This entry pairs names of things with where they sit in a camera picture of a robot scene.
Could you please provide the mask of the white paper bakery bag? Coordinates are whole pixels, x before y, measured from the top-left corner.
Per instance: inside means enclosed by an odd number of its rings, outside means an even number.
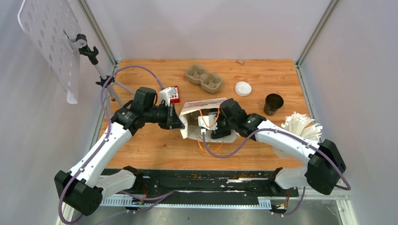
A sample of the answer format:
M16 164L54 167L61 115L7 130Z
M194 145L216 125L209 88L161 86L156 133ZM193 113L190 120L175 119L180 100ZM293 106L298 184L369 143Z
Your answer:
M186 102L179 119L184 128L180 130L183 139L196 140L199 148L205 151L202 132L205 132L207 147L211 143L219 143L219 150L225 143L233 143L237 134L227 126L226 117L220 110L224 98Z

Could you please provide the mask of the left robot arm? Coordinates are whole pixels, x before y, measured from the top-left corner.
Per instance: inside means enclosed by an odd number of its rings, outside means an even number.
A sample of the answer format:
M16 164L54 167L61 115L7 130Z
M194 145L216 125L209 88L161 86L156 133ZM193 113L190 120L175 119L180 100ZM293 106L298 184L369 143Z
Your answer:
M175 87L157 93L139 88L134 98L110 118L108 128L90 151L68 172L54 177L60 203L66 203L84 216L91 215L104 198L128 189L137 194L143 190L142 173L127 166L117 174L101 178L101 173L116 152L146 123L157 123L165 130L184 129L171 100L177 96Z

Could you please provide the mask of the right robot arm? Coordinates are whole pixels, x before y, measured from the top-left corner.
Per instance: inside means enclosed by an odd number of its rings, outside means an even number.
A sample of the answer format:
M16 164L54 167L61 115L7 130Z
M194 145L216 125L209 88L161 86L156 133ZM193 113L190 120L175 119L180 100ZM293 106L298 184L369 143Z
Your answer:
M223 101L219 108L226 119L227 128L245 138L227 157L236 154L248 140L254 140L269 144L303 164L291 169L275 169L268 179L271 194L278 196L294 187L311 187L323 195L330 195L336 187L351 190L351 185L343 175L346 171L345 162L333 141L325 139L317 142L293 134L261 115L247 114L232 98Z

